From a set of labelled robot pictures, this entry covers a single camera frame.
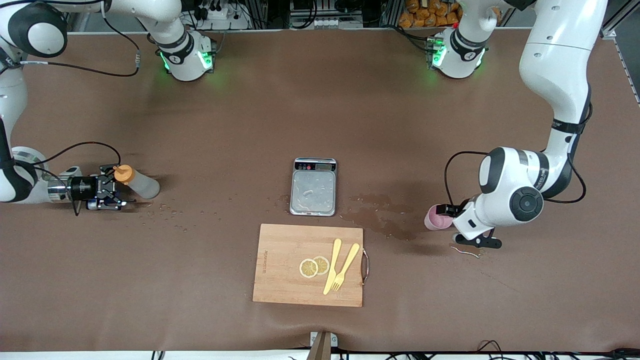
yellow knife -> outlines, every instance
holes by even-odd
[[[333,252],[331,253],[331,263],[329,264],[329,272],[326,277],[326,285],[324,286],[323,294],[328,294],[329,290],[331,290],[331,286],[333,285],[333,281],[335,280],[335,262],[338,260],[338,255],[340,254],[340,248],[342,247],[342,240],[336,239],[333,242]]]

orange cap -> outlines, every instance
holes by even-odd
[[[113,167],[116,170],[113,174],[117,181],[124,185],[129,184],[134,177],[136,177],[136,171],[129,165],[120,165],[119,167]]]

bottle with orange cap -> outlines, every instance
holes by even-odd
[[[113,167],[113,170],[118,182],[127,185],[144,199],[153,199],[160,192],[160,184],[156,180],[139,173],[129,165]]]

brown table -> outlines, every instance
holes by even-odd
[[[391,31],[228,35],[215,74],[192,83],[165,74],[143,37],[135,78],[27,68],[15,146],[108,142],[163,190],[148,208],[78,218],[1,205],[0,350],[290,348],[318,329],[350,350],[640,347],[640,111],[612,42],[589,63],[584,201],[498,229],[503,248],[480,260],[422,224],[446,200],[454,152],[546,145],[552,111],[518,75],[526,38],[496,31],[482,67],[457,81]],[[60,61],[127,72],[133,53],[120,37],[75,36]],[[287,214],[297,156],[338,159],[337,216]],[[51,166],[89,174],[111,161],[86,147]],[[450,168],[456,200],[479,191],[480,161]],[[252,302],[261,223],[363,227],[363,308]]]

cutting board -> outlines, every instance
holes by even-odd
[[[323,295],[327,274],[307,279],[300,274],[304,259],[331,261],[333,241],[342,239],[335,270],[342,270],[354,243],[360,250],[339,291]],[[284,304],[362,307],[362,229],[262,224],[253,284],[253,301]]]

